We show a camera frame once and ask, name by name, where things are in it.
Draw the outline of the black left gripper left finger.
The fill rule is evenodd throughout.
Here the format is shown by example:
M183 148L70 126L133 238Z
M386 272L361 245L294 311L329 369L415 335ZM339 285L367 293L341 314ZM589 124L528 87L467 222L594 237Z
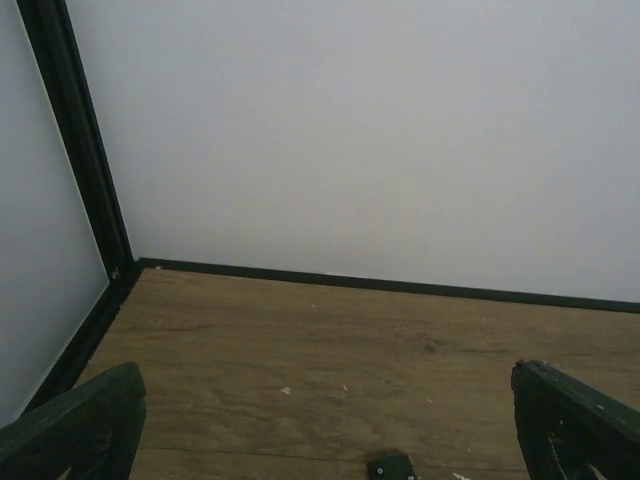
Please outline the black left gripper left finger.
M146 419L146 389L126 362L1 429L3 479L127 479Z

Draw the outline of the black enclosure frame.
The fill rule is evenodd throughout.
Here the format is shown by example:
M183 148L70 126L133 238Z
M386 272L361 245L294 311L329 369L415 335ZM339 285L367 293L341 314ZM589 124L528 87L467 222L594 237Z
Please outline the black enclosure frame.
M146 269L629 314L639 311L638 303L628 301L134 258L68 7L63 1L19 1L16 6L107 276L105 290L26 404L26 413L73 387Z

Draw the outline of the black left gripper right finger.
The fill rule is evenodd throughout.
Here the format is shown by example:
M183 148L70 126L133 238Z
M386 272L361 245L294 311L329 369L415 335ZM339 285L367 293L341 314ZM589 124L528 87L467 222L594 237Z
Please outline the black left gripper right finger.
M639 412L538 360L511 374L531 479L637 479Z

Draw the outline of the black remote control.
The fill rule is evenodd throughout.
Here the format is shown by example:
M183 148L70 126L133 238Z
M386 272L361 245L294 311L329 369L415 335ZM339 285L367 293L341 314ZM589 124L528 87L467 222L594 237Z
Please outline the black remote control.
M416 480L414 466L406 454L378 456L367 463L368 480Z

